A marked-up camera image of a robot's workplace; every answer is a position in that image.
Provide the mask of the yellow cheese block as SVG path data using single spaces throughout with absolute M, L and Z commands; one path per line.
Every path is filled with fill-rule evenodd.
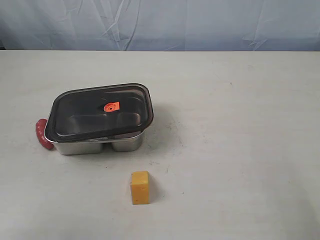
M 148 171 L 136 171 L 131 174 L 130 190 L 133 205 L 150 203 Z

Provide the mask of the dark transparent lunch box lid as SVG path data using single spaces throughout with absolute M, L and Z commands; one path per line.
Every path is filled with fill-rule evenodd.
M 143 132 L 153 119 L 150 93 L 144 85 L 98 86 L 59 95 L 44 132 L 54 143 L 86 142 Z

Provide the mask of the red sausage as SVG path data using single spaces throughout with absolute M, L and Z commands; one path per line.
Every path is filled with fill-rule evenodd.
M 39 119 L 37 121 L 37 123 L 35 124 L 35 132 L 36 132 L 36 137 L 39 141 L 39 143 L 47 150 L 52 150 L 54 148 L 54 145 L 49 142 L 46 138 L 45 138 L 45 127 L 47 124 L 47 120 L 42 118 Z

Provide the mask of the stainless steel lunch box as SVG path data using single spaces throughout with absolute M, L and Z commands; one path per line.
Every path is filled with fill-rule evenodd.
M 52 143 L 62 155 L 98 154 L 110 145 L 115 152 L 132 152 L 137 150 L 144 139 L 144 132 L 132 132 L 111 137 L 103 137 L 81 141 L 59 142 L 49 134 L 49 122 L 44 128 L 45 139 Z

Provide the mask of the light blue backdrop cloth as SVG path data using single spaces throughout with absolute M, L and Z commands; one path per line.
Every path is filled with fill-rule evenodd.
M 318 51 L 317 0 L 3 0 L 7 50 Z

